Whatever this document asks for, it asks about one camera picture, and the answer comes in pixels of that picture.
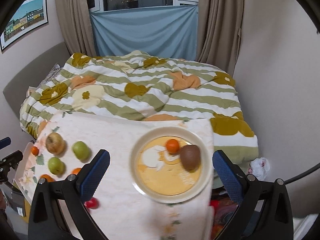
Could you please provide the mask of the red cherry tomato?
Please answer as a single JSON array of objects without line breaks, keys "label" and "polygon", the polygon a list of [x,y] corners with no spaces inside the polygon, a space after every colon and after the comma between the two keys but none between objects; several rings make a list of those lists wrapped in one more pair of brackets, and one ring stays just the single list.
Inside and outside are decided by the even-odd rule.
[{"label": "red cherry tomato", "polygon": [[99,201],[97,198],[92,197],[90,200],[84,203],[87,209],[97,209],[99,207]]}]

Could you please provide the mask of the small mandarin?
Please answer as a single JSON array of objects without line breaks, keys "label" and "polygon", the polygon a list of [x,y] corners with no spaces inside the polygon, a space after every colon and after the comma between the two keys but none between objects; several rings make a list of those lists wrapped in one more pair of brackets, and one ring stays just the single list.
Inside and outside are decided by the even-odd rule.
[{"label": "small mandarin", "polygon": [[39,149],[36,147],[36,146],[33,146],[31,148],[31,153],[34,155],[34,156],[38,156],[39,155]]},{"label": "small mandarin", "polygon": [[180,150],[180,144],[176,139],[169,139],[166,143],[165,143],[165,147],[168,151],[169,154],[178,154],[179,150]]}]

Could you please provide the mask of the green apple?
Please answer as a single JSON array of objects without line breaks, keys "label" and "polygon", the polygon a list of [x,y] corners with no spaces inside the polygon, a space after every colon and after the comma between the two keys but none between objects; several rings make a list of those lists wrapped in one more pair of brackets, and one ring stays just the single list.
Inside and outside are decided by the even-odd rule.
[{"label": "green apple", "polygon": [[72,145],[72,151],[80,161],[87,160],[91,155],[91,150],[83,141],[77,141]]},{"label": "green apple", "polygon": [[60,176],[65,171],[65,164],[58,157],[52,157],[48,160],[49,171],[57,176]]}]

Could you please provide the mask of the blue cloth over window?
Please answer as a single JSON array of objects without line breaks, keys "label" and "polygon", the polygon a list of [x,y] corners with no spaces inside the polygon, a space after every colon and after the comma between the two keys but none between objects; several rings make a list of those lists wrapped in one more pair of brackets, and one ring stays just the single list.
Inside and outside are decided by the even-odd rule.
[{"label": "blue cloth over window", "polygon": [[134,50],[152,56],[194,61],[198,7],[160,6],[92,12],[96,52],[123,56]]}]

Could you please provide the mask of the left beige curtain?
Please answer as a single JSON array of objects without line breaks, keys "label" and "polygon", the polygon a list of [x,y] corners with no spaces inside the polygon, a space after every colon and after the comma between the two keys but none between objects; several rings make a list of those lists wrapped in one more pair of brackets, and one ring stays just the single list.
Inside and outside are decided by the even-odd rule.
[{"label": "left beige curtain", "polygon": [[71,54],[95,56],[95,44],[87,0],[55,0],[57,18]]}]

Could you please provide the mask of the large orange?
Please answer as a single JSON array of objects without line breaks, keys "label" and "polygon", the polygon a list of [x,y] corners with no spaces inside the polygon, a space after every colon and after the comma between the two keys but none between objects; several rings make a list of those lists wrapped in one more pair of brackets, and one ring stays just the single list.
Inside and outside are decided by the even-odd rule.
[{"label": "large orange", "polygon": [[73,169],[71,174],[77,175],[80,171],[81,171],[81,168],[78,167],[78,168]]},{"label": "large orange", "polygon": [[48,174],[43,174],[43,175],[41,175],[40,176],[40,179],[46,179],[48,182],[54,182],[55,181],[55,179],[54,178],[52,178],[50,175],[48,175]]}]

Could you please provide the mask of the white plastic bag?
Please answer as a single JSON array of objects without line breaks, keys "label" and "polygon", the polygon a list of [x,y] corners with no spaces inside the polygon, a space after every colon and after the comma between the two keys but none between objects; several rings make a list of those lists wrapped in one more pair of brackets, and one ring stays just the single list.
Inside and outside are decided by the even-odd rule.
[{"label": "white plastic bag", "polygon": [[270,168],[270,163],[266,158],[256,158],[249,163],[248,174],[252,174],[258,180],[264,181],[270,171]]}]

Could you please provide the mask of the green apple far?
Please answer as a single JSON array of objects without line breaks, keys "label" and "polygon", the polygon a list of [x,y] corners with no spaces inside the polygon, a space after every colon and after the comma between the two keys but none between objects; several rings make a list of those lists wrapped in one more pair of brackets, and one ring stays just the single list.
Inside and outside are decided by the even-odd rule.
[{"label": "green apple far", "polygon": [[77,141],[72,145],[72,151],[80,161],[87,160],[91,155],[91,150],[83,141]]}]

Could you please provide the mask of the brown kiwi fruit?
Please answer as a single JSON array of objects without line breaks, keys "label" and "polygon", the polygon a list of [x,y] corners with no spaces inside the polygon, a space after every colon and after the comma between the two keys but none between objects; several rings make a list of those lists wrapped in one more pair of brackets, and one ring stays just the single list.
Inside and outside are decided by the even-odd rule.
[{"label": "brown kiwi fruit", "polygon": [[201,162],[201,151],[197,145],[185,145],[180,149],[180,160],[185,170],[196,170]]}]

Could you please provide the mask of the beige curtain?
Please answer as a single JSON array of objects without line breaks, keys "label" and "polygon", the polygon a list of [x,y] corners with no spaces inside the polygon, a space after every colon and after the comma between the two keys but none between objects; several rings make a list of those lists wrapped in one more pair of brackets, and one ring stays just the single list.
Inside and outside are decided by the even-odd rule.
[{"label": "beige curtain", "polygon": [[196,61],[234,74],[238,59],[244,0],[199,0]]},{"label": "beige curtain", "polygon": [[95,44],[87,0],[55,0],[57,18],[71,54],[95,56]]}]

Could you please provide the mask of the white floral tablecloth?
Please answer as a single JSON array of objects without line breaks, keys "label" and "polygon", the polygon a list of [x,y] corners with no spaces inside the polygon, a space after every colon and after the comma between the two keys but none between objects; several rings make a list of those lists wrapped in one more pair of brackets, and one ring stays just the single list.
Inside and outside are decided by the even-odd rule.
[{"label": "white floral tablecloth", "polygon": [[[213,210],[209,206],[213,184],[213,130],[207,119],[189,121],[131,121],[85,114],[57,112],[42,130],[36,146],[28,144],[20,161],[15,181],[26,200],[33,200],[37,182],[47,174],[45,140],[59,133],[68,147],[77,141],[86,143],[93,153],[106,150],[110,165],[94,196],[99,207],[91,216],[109,239],[209,239]],[[177,202],[164,204],[144,194],[131,173],[130,155],[135,145],[144,145],[148,137],[176,134],[206,150],[204,178]]]}]

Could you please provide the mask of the green apple near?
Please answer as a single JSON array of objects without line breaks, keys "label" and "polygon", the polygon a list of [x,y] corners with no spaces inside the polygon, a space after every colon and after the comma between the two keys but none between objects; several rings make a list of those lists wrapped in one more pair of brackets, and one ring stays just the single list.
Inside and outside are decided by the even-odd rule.
[{"label": "green apple near", "polygon": [[58,157],[52,157],[48,160],[49,171],[57,176],[60,176],[65,171],[65,164]]}]

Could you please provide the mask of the green striped floral duvet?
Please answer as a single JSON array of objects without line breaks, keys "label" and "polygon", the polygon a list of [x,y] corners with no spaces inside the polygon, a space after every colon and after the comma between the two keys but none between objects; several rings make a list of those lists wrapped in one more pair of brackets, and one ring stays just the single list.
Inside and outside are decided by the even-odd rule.
[{"label": "green striped floral duvet", "polygon": [[235,80],[207,63],[159,58],[139,50],[124,56],[74,53],[57,76],[24,100],[21,129],[36,138],[58,111],[135,121],[208,119],[215,148],[233,163],[253,161],[259,154]]}]

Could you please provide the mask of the cream yellow plate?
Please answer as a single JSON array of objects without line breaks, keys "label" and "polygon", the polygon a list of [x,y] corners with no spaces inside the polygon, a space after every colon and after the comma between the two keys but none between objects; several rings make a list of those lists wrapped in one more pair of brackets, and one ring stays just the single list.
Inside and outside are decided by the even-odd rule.
[{"label": "cream yellow plate", "polygon": [[[178,154],[169,154],[165,143],[176,139],[180,149],[197,145],[201,162],[196,170],[184,169]],[[164,126],[141,135],[130,151],[130,173],[135,189],[165,204],[188,201],[201,194],[213,181],[211,158],[214,143],[212,132],[181,126]]]}]

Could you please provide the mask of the right beige curtain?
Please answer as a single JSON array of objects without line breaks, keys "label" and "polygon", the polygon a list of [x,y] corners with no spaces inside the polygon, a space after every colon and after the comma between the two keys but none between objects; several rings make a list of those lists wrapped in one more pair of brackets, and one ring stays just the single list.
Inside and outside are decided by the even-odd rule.
[{"label": "right beige curtain", "polygon": [[196,61],[234,74],[238,59],[244,0],[199,0]]}]

